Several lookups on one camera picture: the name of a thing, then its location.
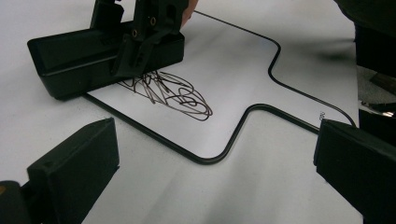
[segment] white tabletop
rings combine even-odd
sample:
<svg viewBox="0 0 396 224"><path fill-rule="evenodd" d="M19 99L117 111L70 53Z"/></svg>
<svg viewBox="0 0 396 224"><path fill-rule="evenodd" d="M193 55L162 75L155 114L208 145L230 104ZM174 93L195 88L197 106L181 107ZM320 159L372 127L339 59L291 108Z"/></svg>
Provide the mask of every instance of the white tabletop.
<svg viewBox="0 0 396 224"><path fill-rule="evenodd" d="M122 4L129 21L134 1ZM33 161L85 124L112 117L82 97L51 98L26 46L32 38L89 27L92 7L93 1L77 0L1 4L1 180L24 184ZM333 1L201 1L197 9L275 39L283 50L274 71L279 80L357 120L354 66L336 73L337 62L353 61L346 41L353 26ZM316 63L327 64L334 77L305 72ZM211 166L187 160L119 119L116 126L120 169L84 223L361 223L316 174L317 137L269 113L253 112L230 154Z"/></svg>

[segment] white table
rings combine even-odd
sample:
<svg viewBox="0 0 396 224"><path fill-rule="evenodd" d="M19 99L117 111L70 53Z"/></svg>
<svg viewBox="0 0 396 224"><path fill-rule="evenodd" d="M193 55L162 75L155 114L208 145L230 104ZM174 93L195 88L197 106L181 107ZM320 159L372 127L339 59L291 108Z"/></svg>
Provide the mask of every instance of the white table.
<svg viewBox="0 0 396 224"><path fill-rule="evenodd" d="M123 4L124 19L131 20L134 2ZM24 184L33 161L83 125L112 116L82 97L52 99L26 47L35 37L87 28L92 6L75 0L1 4L1 180ZM278 41L283 51L276 77L357 121L354 66L334 77L326 69L305 72L316 63L336 69L340 57L334 55L353 59L353 45L344 42L353 38L353 26L334 2L219 0L201 1L197 9ZM316 174L317 137L271 114L253 112L230 154L211 166L185 159L119 119L116 125L120 169L84 223L361 223Z"/></svg>

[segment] human hand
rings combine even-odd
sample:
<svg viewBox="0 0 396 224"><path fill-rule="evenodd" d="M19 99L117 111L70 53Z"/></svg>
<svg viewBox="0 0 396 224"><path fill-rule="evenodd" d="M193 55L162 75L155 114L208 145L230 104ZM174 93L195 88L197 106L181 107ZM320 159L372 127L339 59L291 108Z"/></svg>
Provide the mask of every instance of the human hand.
<svg viewBox="0 0 396 224"><path fill-rule="evenodd" d="M183 27L184 24L186 24L186 22L190 19L191 14L192 12L194 12L197 4L198 4L198 0L189 0L189 6L183 12L181 27Z"/></svg>

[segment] white surface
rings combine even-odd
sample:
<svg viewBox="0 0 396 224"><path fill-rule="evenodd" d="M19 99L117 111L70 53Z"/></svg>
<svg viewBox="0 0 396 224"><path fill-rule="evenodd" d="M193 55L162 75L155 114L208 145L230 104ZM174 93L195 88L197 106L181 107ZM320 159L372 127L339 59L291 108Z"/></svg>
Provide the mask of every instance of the white surface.
<svg viewBox="0 0 396 224"><path fill-rule="evenodd" d="M274 42L200 14L193 17L183 30L187 39L184 61L161 71L186 79L203 95L213 111L208 120L153 104L118 84L90 95L205 159L221 154L251 105L272 105L316 127L321 113L326 119L349 123L338 111L287 90L269 77L267 71L278 51ZM347 73L354 64L338 63L338 67ZM331 76L333 70L322 73ZM150 86L156 89L153 81ZM142 87L137 90L145 92Z"/></svg>
<svg viewBox="0 0 396 224"><path fill-rule="evenodd" d="M279 41L279 36L288 39L291 35L276 36L276 30L281 34L283 26L301 15L294 14L292 21L291 15L271 21L280 8L266 8L280 2L282 10L294 10L292 1L230 0L213 1L211 7L209 1L201 1L198 9L221 17L231 18L234 13L233 21L227 21L238 25L248 23L252 15L268 16L268 21L261 22L272 24L269 36ZM316 2L305 0L300 7L308 10ZM228 10L220 8L225 3L231 4ZM125 15L125 20L131 20L134 3L123 4L131 6L126 7ZM28 180L25 169L33 161L83 125L111 116L83 98L52 99L37 77L26 47L35 37L88 27L92 6L93 1L75 0L1 3L1 180L24 184ZM334 5L325 14L333 12ZM333 15L338 25L346 21ZM249 25L244 27L262 26L256 20ZM264 30L250 30L265 35ZM286 51L281 57L288 57ZM348 100L349 96L333 97L331 88L317 94L329 95L338 101L336 105L352 112L351 116L357 113L351 105L355 99ZM84 223L361 223L356 210L315 173L316 137L282 119L254 112L229 156L212 166L186 160L118 119L116 125L121 168Z"/></svg>

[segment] scribble drawing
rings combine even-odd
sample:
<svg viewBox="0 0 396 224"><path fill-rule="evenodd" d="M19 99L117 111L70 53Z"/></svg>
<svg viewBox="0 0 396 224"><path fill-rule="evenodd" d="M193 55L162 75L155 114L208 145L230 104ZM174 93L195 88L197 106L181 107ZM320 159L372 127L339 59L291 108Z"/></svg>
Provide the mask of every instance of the scribble drawing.
<svg viewBox="0 0 396 224"><path fill-rule="evenodd" d="M133 78L119 84L149 98L153 104L166 105L200 121L205 121L213 115L201 93L187 80L172 74L154 71L141 78Z"/></svg>

